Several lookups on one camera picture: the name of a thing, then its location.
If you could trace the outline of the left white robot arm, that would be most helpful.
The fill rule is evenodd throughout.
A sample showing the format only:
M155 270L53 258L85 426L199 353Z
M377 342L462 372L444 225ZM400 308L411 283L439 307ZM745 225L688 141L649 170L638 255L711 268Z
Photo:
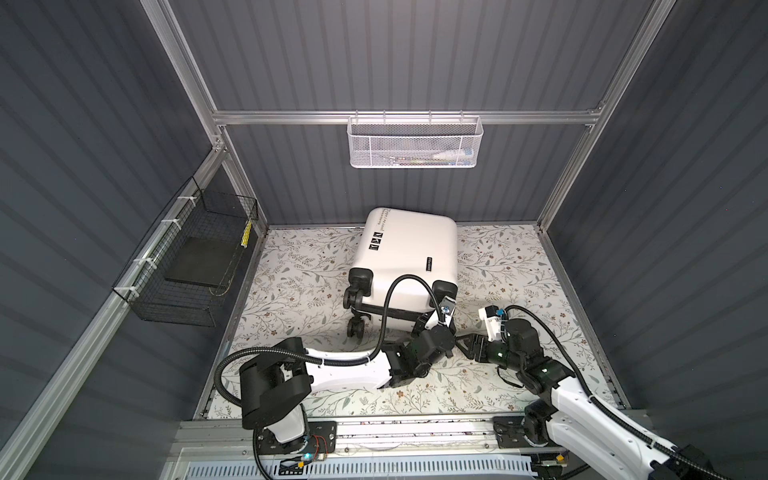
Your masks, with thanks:
M386 342L378 354L306 349L298 337L259 353L239 369L241 425L269 432L281 446L309 436L303 401L312 393L400 388L428 375L433 364L452 355L456 341L450 328L438 325L409 342Z

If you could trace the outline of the white hard-shell suitcase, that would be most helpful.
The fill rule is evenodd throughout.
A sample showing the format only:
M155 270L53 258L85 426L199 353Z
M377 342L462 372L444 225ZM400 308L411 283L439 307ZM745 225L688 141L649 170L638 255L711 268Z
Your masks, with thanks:
M396 286L389 303L387 327L411 333L430 327L433 299L458 297L458 227L446 216L393 208L373 209L367 219L352 265L343 308L352 312L347 335L360 339L368 322L379 322L392 282L416 275Z

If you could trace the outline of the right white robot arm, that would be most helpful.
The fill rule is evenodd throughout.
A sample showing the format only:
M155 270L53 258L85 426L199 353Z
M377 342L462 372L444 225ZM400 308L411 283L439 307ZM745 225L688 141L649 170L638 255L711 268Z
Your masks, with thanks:
M518 349L479 334L457 347L479 363L515 372L539 399L525 409L523 428L534 446L555 443L607 479L721 479L698 449L679 448L603 403L583 386L580 371L547 356L537 337Z

